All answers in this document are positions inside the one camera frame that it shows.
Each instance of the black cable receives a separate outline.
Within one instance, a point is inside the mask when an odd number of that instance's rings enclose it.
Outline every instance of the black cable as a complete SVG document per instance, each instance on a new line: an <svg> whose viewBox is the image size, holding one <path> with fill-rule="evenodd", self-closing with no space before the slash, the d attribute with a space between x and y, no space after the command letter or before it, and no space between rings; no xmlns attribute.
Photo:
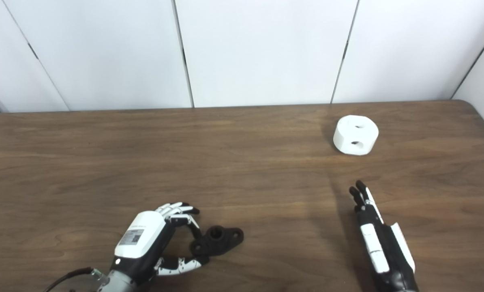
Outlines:
<svg viewBox="0 0 484 292"><path fill-rule="evenodd" d="M47 287L44 290L44 292L51 291L53 288L56 287L56 285L62 283L63 281L66 281L69 278L72 278L72 277L75 277L75 276L78 276L78 275L91 274L92 273L92 270L94 270L94 269L91 268L90 266L88 266L87 268L79 268L77 270L74 270L72 272L69 272L66 275L64 275L63 277L61 277L60 279L58 279L55 282L53 282L53 284L49 285L49 287Z"/></svg>

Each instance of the label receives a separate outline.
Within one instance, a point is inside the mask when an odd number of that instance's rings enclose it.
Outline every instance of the label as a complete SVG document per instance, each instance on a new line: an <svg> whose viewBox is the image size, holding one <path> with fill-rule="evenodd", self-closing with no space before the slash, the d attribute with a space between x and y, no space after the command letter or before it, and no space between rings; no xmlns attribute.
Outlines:
<svg viewBox="0 0 484 292"><path fill-rule="evenodd" d="M120 240L119 245L136 245L143 234L144 229L127 230Z"/></svg>

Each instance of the wooden table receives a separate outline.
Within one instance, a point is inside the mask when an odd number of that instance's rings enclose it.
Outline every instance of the wooden table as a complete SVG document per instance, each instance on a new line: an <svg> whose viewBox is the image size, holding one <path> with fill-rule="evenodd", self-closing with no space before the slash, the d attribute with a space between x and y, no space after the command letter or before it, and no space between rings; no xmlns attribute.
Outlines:
<svg viewBox="0 0 484 292"><path fill-rule="evenodd" d="M348 114L379 126L369 155L334 148ZM422 291L484 292L484 122L462 101L0 114L0 292L106 271L134 216L172 201L245 241L151 291L372 292L356 179L403 228Z"/></svg>

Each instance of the black mechanical part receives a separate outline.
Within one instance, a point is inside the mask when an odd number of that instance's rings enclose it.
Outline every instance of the black mechanical part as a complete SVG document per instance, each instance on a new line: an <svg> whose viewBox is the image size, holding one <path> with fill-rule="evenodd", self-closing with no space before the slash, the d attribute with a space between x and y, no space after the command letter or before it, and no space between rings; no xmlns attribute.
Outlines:
<svg viewBox="0 0 484 292"><path fill-rule="evenodd" d="M210 227L206 233L190 244L190 251L198 256L220 256L244 241L240 228L224 228L219 225Z"/></svg>

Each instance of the hole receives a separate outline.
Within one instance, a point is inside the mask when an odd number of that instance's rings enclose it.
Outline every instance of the hole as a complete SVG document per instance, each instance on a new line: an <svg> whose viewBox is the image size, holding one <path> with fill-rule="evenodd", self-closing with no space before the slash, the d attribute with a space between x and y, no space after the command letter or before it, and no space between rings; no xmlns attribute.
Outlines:
<svg viewBox="0 0 484 292"><path fill-rule="evenodd" d="M224 235L224 231L218 227L212 228L210 231L210 236L214 240L220 239L222 235Z"/></svg>
<svg viewBox="0 0 484 292"><path fill-rule="evenodd" d="M359 149L362 149L364 147L364 144L359 142L359 141L352 142L352 145L354 145L355 147L357 147Z"/></svg>

